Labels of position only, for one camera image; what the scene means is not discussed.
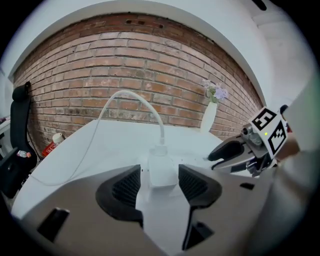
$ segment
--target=brick wall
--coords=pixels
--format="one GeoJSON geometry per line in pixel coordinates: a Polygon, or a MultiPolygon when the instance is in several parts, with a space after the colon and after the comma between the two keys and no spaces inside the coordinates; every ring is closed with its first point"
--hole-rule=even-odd
{"type": "MultiPolygon", "coordinates": [[[[209,103],[203,79],[221,82],[229,93],[211,129],[222,140],[262,107],[245,73],[213,41],[161,17],[116,14],[80,21],[46,39],[17,69],[14,84],[31,82],[28,128],[42,150],[53,134],[70,136],[96,119],[121,89],[151,102],[165,124],[199,127],[209,103]]],[[[128,96],[115,99],[104,118],[156,121],[128,96]]]]}

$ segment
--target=white vase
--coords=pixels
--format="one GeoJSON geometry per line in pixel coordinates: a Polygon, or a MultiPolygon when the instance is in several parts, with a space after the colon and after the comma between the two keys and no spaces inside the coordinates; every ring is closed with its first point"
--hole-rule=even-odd
{"type": "Polygon", "coordinates": [[[207,133],[210,131],[217,113],[217,103],[209,102],[202,117],[200,132],[207,133]]]}

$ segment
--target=charging cable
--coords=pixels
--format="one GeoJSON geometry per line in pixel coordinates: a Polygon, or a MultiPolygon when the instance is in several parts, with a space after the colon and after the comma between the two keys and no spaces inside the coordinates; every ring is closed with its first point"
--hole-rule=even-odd
{"type": "Polygon", "coordinates": [[[69,182],[69,181],[77,178],[77,177],[80,176],[81,174],[85,173],[88,169],[85,169],[84,171],[82,171],[82,172],[78,173],[77,175],[75,175],[75,173],[76,173],[77,170],[79,169],[80,165],[81,165],[82,162],[84,161],[84,159],[85,159],[85,157],[86,157],[86,155],[87,155],[87,153],[88,153],[88,151],[89,151],[89,148],[90,148],[90,146],[91,146],[91,144],[92,144],[92,141],[94,140],[94,137],[95,137],[95,135],[96,135],[96,131],[97,131],[97,128],[98,128],[98,124],[99,124],[99,122],[100,122],[100,120],[101,120],[101,118],[102,118],[102,116],[103,116],[106,108],[110,105],[111,101],[112,101],[115,97],[117,97],[118,95],[121,95],[121,94],[127,94],[127,95],[131,95],[131,96],[135,97],[136,99],[138,99],[139,101],[141,101],[141,102],[152,112],[152,114],[155,116],[155,118],[156,118],[156,120],[157,120],[157,122],[158,122],[158,124],[159,124],[159,126],[160,126],[160,140],[159,140],[159,145],[155,147],[155,154],[156,154],[156,155],[159,155],[159,156],[160,156],[160,155],[164,155],[164,154],[166,155],[166,154],[167,154],[167,147],[164,146],[164,144],[165,144],[165,128],[164,128],[164,123],[162,122],[161,117],[160,117],[160,115],[158,114],[158,112],[154,109],[154,107],[153,107],[149,102],[147,102],[147,101],[146,101],[144,98],[142,98],[140,95],[138,95],[138,94],[136,94],[136,93],[134,93],[134,92],[132,92],[132,91],[129,91],[129,90],[119,90],[119,91],[117,91],[116,93],[114,93],[114,94],[108,99],[108,101],[105,103],[105,105],[104,105],[104,107],[103,107],[103,109],[101,110],[101,113],[100,113],[100,115],[99,115],[98,121],[97,121],[97,123],[96,123],[96,125],[95,125],[95,129],[94,129],[94,132],[93,132],[93,134],[92,134],[92,137],[91,137],[91,140],[90,140],[90,142],[89,142],[89,145],[88,145],[88,147],[86,148],[85,153],[84,153],[82,159],[80,160],[79,164],[77,165],[77,167],[75,168],[75,170],[73,171],[73,173],[71,174],[71,176],[70,176],[67,180],[65,180],[65,181],[63,181],[63,182],[59,182],[59,183],[46,183],[46,182],[43,182],[43,181],[39,180],[38,178],[34,177],[32,174],[30,175],[30,177],[32,177],[33,179],[35,179],[36,181],[40,182],[41,184],[43,184],[43,185],[45,185],[45,186],[51,186],[51,187],[53,187],[53,186],[63,185],[63,184],[65,184],[65,183],[67,183],[67,182],[69,182]]]}

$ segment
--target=white bottle cap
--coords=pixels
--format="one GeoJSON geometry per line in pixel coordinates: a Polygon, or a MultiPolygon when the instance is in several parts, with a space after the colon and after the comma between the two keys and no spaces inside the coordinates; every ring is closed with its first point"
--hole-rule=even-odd
{"type": "Polygon", "coordinates": [[[65,138],[64,138],[64,135],[60,132],[53,135],[52,140],[54,143],[61,143],[65,140],[65,138]]]}

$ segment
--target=chair backrest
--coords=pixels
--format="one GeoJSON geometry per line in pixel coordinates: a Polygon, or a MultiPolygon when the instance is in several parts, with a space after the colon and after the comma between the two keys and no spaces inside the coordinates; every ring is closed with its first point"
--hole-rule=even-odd
{"type": "Polygon", "coordinates": [[[20,166],[29,172],[37,165],[37,155],[27,140],[27,125],[31,97],[28,95],[30,82],[18,86],[13,90],[10,111],[10,141],[13,148],[31,153],[30,158],[18,157],[20,166]]]}

